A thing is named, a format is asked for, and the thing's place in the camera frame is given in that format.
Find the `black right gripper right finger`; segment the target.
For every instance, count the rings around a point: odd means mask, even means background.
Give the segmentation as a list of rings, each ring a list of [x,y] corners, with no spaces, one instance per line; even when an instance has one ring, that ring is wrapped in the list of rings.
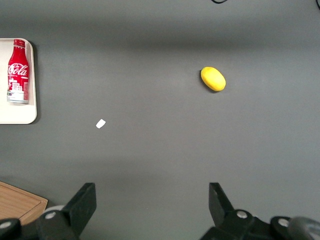
[[[254,224],[254,217],[243,209],[234,209],[217,182],[209,184],[208,207],[214,226],[203,240],[245,240]]]

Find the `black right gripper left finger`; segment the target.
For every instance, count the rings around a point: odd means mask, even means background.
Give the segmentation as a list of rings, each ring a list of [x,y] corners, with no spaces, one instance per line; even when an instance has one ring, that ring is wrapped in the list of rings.
[[[62,209],[46,210],[36,221],[40,240],[78,240],[97,208],[96,185],[85,183]]]

